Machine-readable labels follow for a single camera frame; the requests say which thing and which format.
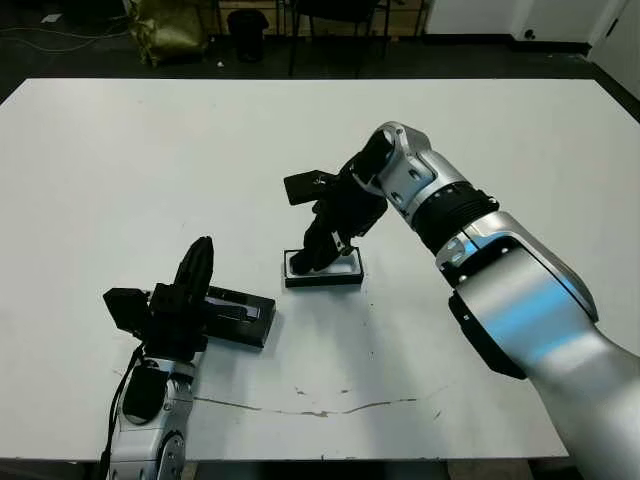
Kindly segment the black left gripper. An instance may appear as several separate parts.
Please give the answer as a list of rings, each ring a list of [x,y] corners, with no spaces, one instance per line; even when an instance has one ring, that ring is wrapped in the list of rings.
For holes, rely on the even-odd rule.
[[[211,237],[194,241],[180,262],[174,284],[157,283],[145,327],[145,354],[191,363],[204,350],[204,321],[200,307],[213,274]]]

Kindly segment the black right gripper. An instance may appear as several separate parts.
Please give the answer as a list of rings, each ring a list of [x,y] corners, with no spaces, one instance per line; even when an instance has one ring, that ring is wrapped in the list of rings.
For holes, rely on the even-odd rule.
[[[303,239],[299,256],[320,272],[353,249],[351,240],[364,236],[387,210],[384,196],[362,188],[353,175],[353,160],[339,171],[328,191],[315,202],[315,218]]]

